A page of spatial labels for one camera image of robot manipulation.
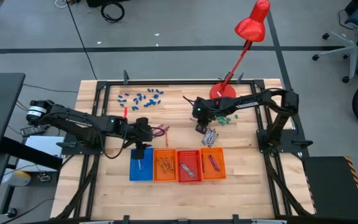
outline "blue bin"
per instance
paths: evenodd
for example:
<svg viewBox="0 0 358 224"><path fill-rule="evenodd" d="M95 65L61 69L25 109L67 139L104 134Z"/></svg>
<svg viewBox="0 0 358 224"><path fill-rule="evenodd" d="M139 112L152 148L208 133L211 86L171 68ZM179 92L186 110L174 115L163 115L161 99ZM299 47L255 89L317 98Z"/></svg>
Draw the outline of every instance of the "blue bin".
<svg viewBox="0 0 358 224"><path fill-rule="evenodd" d="M153 181L153 150L154 148L148 147L143 159L131 159L130 181Z"/></svg>

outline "gray floor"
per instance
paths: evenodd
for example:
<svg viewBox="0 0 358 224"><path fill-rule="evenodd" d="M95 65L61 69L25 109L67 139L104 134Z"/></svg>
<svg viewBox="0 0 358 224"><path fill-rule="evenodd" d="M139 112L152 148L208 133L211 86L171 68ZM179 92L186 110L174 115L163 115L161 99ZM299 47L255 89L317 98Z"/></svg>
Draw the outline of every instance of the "gray floor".
<svg viewBox="0 0 358 224"><path fill-rule="evenodd" d="M0 9L0 49L80 48L81 43L68 9L59 9L54 0L5 0ZM337 12L349 0L271 0L272 16L281 46L338 45L321 35L334 30L351 36L337 24ZM234 33L236 24L248 15L254 0L130 0L124 2L125 18L108 24L86 1L72 6L86 47L155 47L242 45ZM269 25L260 46L272 46ZM126 69L131 78L216 78L223 77L240 51L171 51L90 53L100 79L122 78ZM312 156L351 156L358 173L358 121L351 99L358 78L343 84L349 69L340 55L311 60L315 52L284 52L285 65L295 91L300 94L300 118L306 137L314 141ZM23 72L25 83L58 90L77 90L80 80L93 79L84 53L0 54L0 72ZM244 78L281 78L274 51L251 51L238 68ZM51 99L74 107L76 95L24 87L19 97ZM26 126L24 111L16 108L10 125ZM48 131L56 135L56 129ZM8 129L6 136L21 141ZM15 192L12 206L26 211L52 198L54 187L23 187ZM47 202L13 223L45 220L52 203ZM0 215L0 222L6 217Z"/></svg>

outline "red desk lamp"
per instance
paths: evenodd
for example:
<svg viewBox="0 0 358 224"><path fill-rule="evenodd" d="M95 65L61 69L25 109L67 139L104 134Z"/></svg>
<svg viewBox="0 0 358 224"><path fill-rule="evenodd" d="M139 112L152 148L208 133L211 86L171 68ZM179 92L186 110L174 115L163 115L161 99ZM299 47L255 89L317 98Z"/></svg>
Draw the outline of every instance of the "red desk lamp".
<svg viewBox="0 0 358 224"><path fill-rule="evenodd" d="M269 9L270 3L268 0L258 0L255 3L250 16L238 23L234 29L237 35L246 40L246 43L244 44L244 49L242 50L239 60L234 65L233 69L230 71L224 82L212 86L211 92L209 93L209 97L211 99L220 97L236 97L236 91L234 90L233 86L229 85L229 81L233 77L234 71L236 71L237 66L240 64L242 58L249 50L252 43L261 42L265 39L264 20L267 13L269 12Z"/></svg>

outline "wooden tabletop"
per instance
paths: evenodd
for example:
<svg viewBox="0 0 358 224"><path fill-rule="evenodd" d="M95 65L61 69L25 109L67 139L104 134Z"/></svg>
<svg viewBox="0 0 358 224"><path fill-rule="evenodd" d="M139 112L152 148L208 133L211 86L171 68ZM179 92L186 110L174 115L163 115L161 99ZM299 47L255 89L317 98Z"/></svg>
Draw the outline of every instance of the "wooden tabletop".
<svg viewBox="0 0 358 224"><path fill-rule="evenodd" d="M281 88L279 79L265 79L266 88ZM82 81L75 109L91 113L96 81ZM163 90L161 104L132 111L131 100L137 93L152 96L148 88ZM191 105L182 96L195 99L209 98L211 85L159 85L159 86L113 86L109 94L107 114L122 116L124 109L117 102L118 95L129 93L128 120L148 117L151 126L169 125L168 148L177 150L200 149L202 135L195 131L196 122L191 118ZM249 85L235 85L237 95L251 94ZM219 137L214 147L224 148L226 180L203 181L198 184L178 182L131 182L129 181L130 150L113 160L101 156L96 190L93 201L93 220L122 220L130 215L136 220L161 219L230 219L232 214L240 218L273 218L273 209L267 183L263 155L258 150L255 130L257 120L253 108L238 110L232 115L232 123L220 126L213 122ZM118 138L107 138L106 151L115 155L122 144ZM155 138L154 148L167 148L165 138ZM308 184L301 161L292 154L281 154L287 186L304 206L314 213ZM51 217L58 215L78 188L83 156L75 156L60 172ZM284 208L278 190L280 211ZM85 214L86 200L81 214Z"/></svg>

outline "lamp base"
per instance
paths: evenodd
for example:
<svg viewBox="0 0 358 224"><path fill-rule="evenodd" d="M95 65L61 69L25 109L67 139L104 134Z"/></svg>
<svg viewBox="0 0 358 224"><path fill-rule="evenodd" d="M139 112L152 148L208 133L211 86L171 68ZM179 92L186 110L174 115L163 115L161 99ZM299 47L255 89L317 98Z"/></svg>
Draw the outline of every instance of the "lamp base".
<svg viewBox="0 0 358 224"><path fill-rule="evenodd" d="M212 86L212 89L209 93L209 98L211 100L215 98L222 98L222 97L230 97L235 98L236 97L236 91L234 90L233 86L226 85L224 90L222 90L223 83L218 83Z"/></svg>

